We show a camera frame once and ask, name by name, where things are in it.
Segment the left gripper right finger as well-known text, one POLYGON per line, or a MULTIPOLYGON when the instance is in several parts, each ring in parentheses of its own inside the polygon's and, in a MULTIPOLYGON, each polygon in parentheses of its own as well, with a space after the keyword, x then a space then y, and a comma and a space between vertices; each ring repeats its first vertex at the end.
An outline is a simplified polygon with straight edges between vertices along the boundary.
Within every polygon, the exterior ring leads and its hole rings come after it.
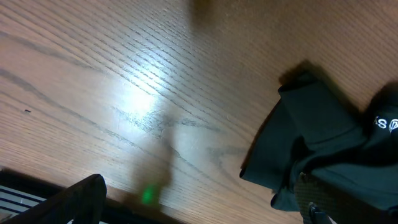
POLYGON ((397 223, 397 207, 380 210, 310 174, 300 174, 294 193, 304 224, 397 223))

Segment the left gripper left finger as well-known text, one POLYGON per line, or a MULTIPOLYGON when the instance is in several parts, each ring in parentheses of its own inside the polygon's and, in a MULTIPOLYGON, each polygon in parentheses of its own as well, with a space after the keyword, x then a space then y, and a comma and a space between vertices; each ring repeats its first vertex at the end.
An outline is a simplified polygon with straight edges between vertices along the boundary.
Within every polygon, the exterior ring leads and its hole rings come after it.
POLYGON ((98 224, 106 194, 103 176, 93 174, 4 224, 98 224))

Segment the black polo shirt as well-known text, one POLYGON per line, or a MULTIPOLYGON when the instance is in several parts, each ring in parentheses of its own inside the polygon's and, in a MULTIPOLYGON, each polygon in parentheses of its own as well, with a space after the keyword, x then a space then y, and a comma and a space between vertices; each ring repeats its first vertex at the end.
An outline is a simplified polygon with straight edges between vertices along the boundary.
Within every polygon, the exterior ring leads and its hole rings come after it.
POLYGON ((378 209, 397 206, 397 85, 386 85, 356 115, 309 71, 289 78, 268 115, 240 177, 275 192, 271 207, 299 209, 302 173, 378 209))

